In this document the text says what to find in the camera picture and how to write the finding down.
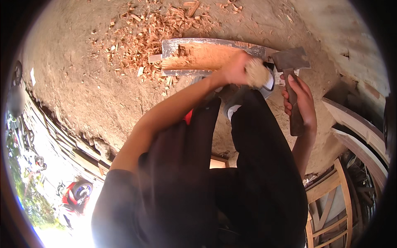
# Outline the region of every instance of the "tree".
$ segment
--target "tree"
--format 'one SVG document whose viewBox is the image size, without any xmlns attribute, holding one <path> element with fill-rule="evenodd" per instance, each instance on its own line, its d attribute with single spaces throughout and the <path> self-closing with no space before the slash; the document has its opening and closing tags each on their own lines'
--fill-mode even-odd
<svg viewBox="0 0 397 248">
<path fill-rule="evenodd" d="M 36 184 L 33 181 L 29 181 L 27 185 L 23 183 L 21 167 L 18 163 L 18 157 L 20 157 L 21 154 L 19 149 L 14 146 L 13 133 L 9 133 L 7 136 L 6 146 L 9 150 L 9 164 L 12 179 L 15 183 L 21 205 L 32 226 L 39 227 L 40 229 L 51 227 L 65 229 L 66 227 L 59 223 L 59 219 L 55 218 L 54 209 L 51 204 L 37 191 Z"/>
</svg>

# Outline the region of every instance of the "axe handle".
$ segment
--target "axe handle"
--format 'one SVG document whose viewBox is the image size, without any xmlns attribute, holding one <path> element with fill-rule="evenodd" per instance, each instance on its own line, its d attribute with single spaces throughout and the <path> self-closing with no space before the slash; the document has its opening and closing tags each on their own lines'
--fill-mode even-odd
<svg viewBox="0 0 397 248">
<path fill-rule="evenodd" d="M 303 119 L 298 108 L 297 94 L 289 85 L 288 75 L 291 75 L 296 82 L 298 82 L 298 79 L 294 70 L 283 70 L 283 74 L 285 79 L 285 88 L 289 95 L 288 101 L 292 104 L 291 116 L 289 117 L 289 130 L 291 136 L 301 136 L 304 133 Z"/>
</svg>

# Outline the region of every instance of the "pile of wood shavings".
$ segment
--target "pile of wood shavings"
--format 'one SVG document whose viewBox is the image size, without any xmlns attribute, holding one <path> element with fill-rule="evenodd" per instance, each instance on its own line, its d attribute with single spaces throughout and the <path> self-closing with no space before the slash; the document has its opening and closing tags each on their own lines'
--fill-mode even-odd
<svg viewBox="0 0 397 248">
<path fill-rule="evenodd" d="M 120 15 L 126 20 L 128 27 L 114 32 L 110 39 L 111 47 L 106 48 L 103 41 L 93 42 L 92 45 L 105 51 L 109 65 L 113 65 L 113 62 L 119 63 L 119 68 L 115 69 L 118 76 L 124 76 L 127 71 L 132 74 L 137 70 L 141 82 L 157 79 L 169 83 L 169 79 L 161 76 L 161 62 L 148 62 L 149 56 L 162 53 L 162 40 L 181 38 L 187 30 L 202 37 L 212 30 L 220 29 L 220 24 L 212 22 L 207 13 L 188 17 L 190 13 L 170 6 L 165 15 L 161 15 L 159 11 L 138 15 L 131 13 L 134 8 L 130 4 L 128 7 L 129 11 Z"/>
</svg>

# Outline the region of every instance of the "dirt floor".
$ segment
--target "dirt floor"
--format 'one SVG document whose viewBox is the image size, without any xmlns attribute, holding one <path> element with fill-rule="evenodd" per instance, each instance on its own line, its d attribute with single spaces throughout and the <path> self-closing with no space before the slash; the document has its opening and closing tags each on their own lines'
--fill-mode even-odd
<svg viewBox="0 0 397 248">
<path fill-rule="evenodd" d="M 169 4 L 183 7 L 183 2 L 163 0 L 162 4 L 148 5 L 134 0 L 132 3 L 134 13 L 140 15 L 159 7 L 165 13 Z M 230 5 L 221 9 L 212 1 L 203 0 L 194 16 L 208 12 L 213 21 L 220 23 L 221 31 L 205 35 L 209 38 L 250 42 L 277 50 L 305 48 L 312 69 L 301 70 L 300 77 L 312 90 L 318 120 L 318 136 L 306 173 L 324 171 L 344 149 L 330 133 L 335 121 L 321 102 L 322 96 L 340 82 L 338 71 L 291 3 L 237 0 L 235 4 L 243 7 L 241 14 L 233 14 Z M 186 87 L 191 80 L 181 77 L 174 87 L 165 90 L 157 81 L 141 82 L 136 71 L 117 77 L 115 66 L 108 65 L 105 54 L 90 57 L 93 39 L 109 42 L 105 32 L 112 18 L 115 18 L 114 28 L 126 26 L 125 20 L 119 18 L 126 9 L 127 1 L 121 0 L 53 0 L 32 27 L 20 57 L 24 80 L 42 105 L 56 113 L 58 120 L 76 135 L 103 139 L 113 153 L 121 148 L 146 111 Z M 185 37 L 203 35 L 189 32 Z M 32 68 L 37 81 L 34 87 L 30 79 Z M 276 86 L 267 103 L 292 148 L 295 138 L 289 135 L 289 120 L 280 93 L 281 87 Z M 230 165 L 236 166 L 238 153 L 230 132 L 229 120 L 220 113 L 212 152 L 228 157 Z"/>
</svg>

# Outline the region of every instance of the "motorcycle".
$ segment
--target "motorcycle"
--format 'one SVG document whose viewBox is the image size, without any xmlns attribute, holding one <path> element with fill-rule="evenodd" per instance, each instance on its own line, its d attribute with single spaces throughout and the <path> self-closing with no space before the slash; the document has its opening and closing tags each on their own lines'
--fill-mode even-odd
<svg viewBox="0 0 397 248">
<path fill-rule="evenodd" d="M 67 188 L 64 187 L 65 185 L 61 182 L 57 188 L 57 195 L 62 195 L 60 208 L 65 209 L 69 213 L 83 214 L 93 191 L 93 184 L 84 179 L 72 182 Z"/>
</svg>

